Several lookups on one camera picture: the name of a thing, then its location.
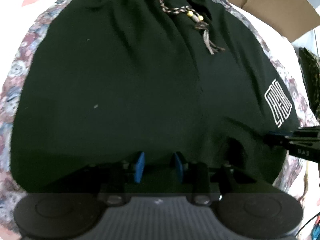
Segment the black bear-pattern shorts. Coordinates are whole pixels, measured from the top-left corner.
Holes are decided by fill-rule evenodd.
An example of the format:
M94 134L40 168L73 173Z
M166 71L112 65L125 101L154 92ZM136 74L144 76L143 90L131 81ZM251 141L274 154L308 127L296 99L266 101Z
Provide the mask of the black bear-pattern shorts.
M227 0L57 0L16 52L1 92L1 225L27 191L85 165L180 151L277 184L267 132L315 126L303 87Z

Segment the leopard print garment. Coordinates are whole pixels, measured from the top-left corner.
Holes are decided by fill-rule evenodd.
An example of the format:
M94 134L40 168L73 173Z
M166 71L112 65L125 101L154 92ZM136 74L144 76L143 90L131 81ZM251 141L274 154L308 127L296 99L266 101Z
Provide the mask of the leopard print garment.
M298 53L310 108L319 121L319 57L306 48L299 48Z

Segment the brown cardboard box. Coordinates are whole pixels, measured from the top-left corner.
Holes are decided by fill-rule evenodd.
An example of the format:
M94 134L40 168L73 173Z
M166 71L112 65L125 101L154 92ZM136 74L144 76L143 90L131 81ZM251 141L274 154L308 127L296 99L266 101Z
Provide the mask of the brown cardboard box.
M319 14L307 0L228 0L293 42L319 26Z

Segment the cream bear print duvet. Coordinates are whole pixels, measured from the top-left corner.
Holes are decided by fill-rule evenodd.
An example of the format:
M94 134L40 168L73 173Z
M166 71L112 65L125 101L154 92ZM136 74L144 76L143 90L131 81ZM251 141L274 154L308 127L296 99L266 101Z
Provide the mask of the cream bear print duvet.
M1 239L20 239L13 221L13 209L24 191L11 177L10 137L25 79L23 68L32 56L30 51L21 52L20 47L39 39L36 33L30 31L32 25L39 27L40 20L49 18L52 9L61 9L70 1L1 0ZM214 1L224 5L255 33L264 51L274 60L277 70L291 82L297 115L302 125L316 125L293 45L272 27L229 0Z

